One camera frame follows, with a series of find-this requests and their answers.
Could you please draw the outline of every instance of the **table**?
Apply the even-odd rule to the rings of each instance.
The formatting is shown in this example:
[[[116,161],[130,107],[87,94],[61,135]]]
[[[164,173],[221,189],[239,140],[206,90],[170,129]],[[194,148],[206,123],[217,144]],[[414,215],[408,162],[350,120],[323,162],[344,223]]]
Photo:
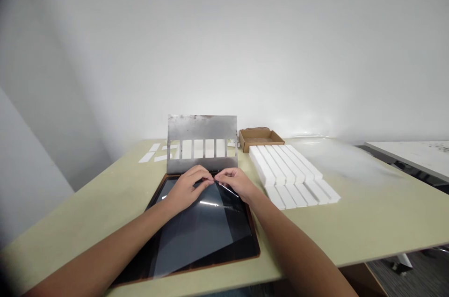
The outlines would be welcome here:
[[[366,142],[365,145],[449,182],[449,141]]]
[[[138,163],[155,142],[164,143],[140,142],[1,251],[20,293],[144,211],[166,172],[164,161]],[[338,267],[449,243],[449,229],[442,228],[449,196],[355,147],[329,139],[288,142],[298,144],[342,199],[283,212]],[[155,156],[164,153],[159,149]],[[261,187],[241,149],[239,167]],[[266,235],[255,222],[260,257],[118,287],[108,297],[192,296],[280,279]]]

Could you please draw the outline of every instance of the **person's left hand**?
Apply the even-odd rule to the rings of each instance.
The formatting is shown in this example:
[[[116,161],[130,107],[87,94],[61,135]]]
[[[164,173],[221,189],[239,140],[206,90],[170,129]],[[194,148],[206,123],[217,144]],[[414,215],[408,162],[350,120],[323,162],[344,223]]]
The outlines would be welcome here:
[[[197,188],[194,183],[203,179]],[[163,200],[176,214],[193,204],[209,185],[214,183],[212,175],[201,165],[193,166],[186,173],[181,175],[173,188]]]

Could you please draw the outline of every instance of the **small cardboard box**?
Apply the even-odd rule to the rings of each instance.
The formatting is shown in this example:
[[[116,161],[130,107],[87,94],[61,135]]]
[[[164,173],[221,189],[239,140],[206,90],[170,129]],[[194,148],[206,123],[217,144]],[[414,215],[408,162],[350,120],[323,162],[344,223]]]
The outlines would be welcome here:
[[[278,134],[269,128],[240,130],[240,145],[243,153],[249,153],[252,145],[284,145],[285,142]]]

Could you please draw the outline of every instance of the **stack of white blocks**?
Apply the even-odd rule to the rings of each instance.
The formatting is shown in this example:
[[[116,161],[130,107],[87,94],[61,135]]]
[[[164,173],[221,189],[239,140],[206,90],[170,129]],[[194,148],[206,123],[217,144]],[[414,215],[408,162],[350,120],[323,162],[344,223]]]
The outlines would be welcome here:
[[[292,145],[250,146],[249,156],[280,210],[336,203],[340,196]]]

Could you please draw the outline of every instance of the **tablet screen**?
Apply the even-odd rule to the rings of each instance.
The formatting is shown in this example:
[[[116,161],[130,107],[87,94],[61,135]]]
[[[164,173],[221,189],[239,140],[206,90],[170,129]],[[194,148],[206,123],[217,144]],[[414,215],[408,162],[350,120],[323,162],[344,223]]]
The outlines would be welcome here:
[[[177,179],[178,176],[165,178],[147,209],[165,199]],[[190,207],[166,223],[113,285],[164,277],[259,254],[247,205],[235,193],[215,183]]]

